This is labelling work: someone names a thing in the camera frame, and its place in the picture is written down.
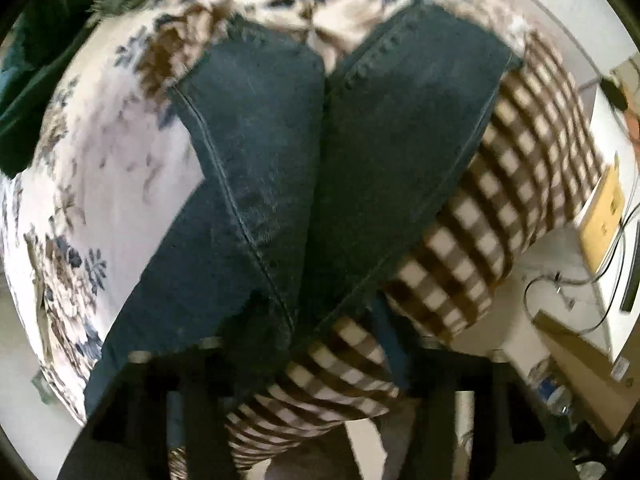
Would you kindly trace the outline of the dark blue denim jeans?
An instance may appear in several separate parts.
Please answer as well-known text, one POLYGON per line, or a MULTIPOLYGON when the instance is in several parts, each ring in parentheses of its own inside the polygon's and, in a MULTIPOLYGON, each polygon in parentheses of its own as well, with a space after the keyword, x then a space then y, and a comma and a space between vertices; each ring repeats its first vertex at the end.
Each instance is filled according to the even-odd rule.
POLYGON ((108 332, 93 411, 134 351, 217 336, 233 402, 359 310, 454 192, 520 58, 492 32, 413 3, 327 72, 283 32, 232 18, 169 91, 203 182, 108 332))

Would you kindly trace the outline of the white bedside cabinet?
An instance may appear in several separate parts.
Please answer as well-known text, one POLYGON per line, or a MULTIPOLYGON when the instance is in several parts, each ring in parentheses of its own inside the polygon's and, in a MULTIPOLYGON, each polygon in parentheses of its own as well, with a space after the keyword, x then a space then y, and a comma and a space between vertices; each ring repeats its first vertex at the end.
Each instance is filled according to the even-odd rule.
POLYGON ((565 379, 552 411, 582 408, 597 433, 617 439, 639 421, 639 116, 610 80, 590 90, 590 131, 605 167, 620 161, 622 220, 592 274, 576 220, 538 240, 497 288, 488 315, 454 348, 505 358, 535 385, 549 370, 565 379))

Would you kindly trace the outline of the floral bed with checked border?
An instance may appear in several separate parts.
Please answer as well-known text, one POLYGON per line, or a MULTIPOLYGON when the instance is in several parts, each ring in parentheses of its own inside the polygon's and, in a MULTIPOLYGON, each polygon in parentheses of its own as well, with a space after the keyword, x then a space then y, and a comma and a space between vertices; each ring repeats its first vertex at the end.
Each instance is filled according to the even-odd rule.
MULTIPOLYGON (((1 182, 1 249, 47 383, 76 422, 108 331, 203 179, 167 87, 239 12, 311 47, 327 70, 416 0, 149 0, 81 40, 37 116, 30 165, 1 182)), ((450 341, 490 308, 515 260, 580 214, 603 172, 573 76, 501 0, 418 0, 503 40, 480 149, 385 292, 425 335, 450 341)))

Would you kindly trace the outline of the dark teal plush blanket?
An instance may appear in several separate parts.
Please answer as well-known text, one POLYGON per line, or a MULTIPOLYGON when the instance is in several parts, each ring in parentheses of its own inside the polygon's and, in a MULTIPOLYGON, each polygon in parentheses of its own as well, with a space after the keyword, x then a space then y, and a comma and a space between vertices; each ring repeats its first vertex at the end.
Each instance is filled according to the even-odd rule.
POLYGON ((98 0, 1 0, 1 172, 14 177, 32 161, 50 97, 91 34, 98 0))

